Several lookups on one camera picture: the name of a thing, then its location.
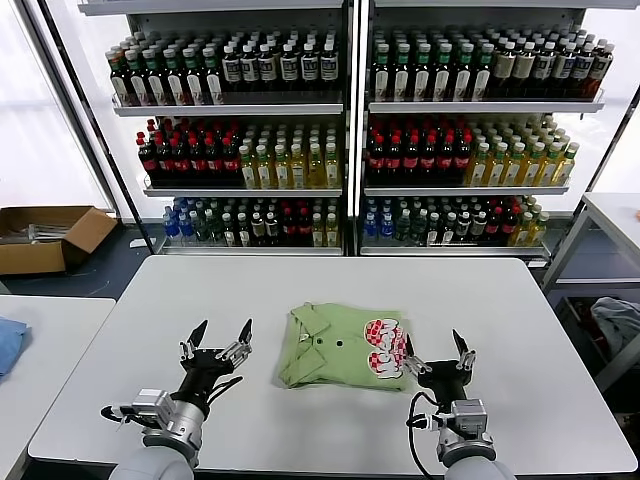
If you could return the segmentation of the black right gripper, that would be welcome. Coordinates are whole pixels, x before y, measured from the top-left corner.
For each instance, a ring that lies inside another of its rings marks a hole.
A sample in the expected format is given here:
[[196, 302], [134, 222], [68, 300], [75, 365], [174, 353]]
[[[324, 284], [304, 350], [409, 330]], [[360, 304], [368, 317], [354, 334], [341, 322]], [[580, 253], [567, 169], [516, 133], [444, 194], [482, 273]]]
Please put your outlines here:
[[440, 360], [425, 363], [414, 351], [411, 336], [406, 335], [404, 366], [412, 375], [418, 375], [418, 384], [431, 390], [436, 401], [466, 400], [465, 387], [471, 382], [476, 351], [470, 349], [466, 340], [452, 330], [459, 360]]

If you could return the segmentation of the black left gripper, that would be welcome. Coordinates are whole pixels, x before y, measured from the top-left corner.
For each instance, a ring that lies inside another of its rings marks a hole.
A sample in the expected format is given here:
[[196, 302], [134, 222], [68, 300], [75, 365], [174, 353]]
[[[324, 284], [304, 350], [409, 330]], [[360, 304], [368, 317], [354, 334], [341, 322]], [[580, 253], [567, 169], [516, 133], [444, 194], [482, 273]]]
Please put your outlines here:
[[238, 339], [224, 349], [200, 349], [208, 320], [203, 320], [180, 343], [180, 364], [185, 377], [178, 388], [179, 401], [214, 401], [241, 381], [240, 376], [217, 384], [221, 377], [231, 375], [252, 353], [252, 322], [249, 318]]

